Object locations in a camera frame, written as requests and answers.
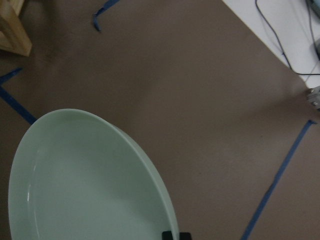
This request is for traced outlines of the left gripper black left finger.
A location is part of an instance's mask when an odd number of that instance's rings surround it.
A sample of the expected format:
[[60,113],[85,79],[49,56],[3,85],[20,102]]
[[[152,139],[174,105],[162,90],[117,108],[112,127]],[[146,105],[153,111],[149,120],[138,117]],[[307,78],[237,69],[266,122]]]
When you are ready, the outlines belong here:
[[162,240],[173,240],[173,234],[171,231],[163,231],[161,237]]

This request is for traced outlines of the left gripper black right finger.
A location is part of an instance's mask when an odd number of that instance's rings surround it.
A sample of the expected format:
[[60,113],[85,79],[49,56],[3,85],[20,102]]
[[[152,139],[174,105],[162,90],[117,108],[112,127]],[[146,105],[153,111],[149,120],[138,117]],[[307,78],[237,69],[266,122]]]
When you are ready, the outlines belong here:
[[190,232],[180,232],[179,240],[192,240],[192,235]]

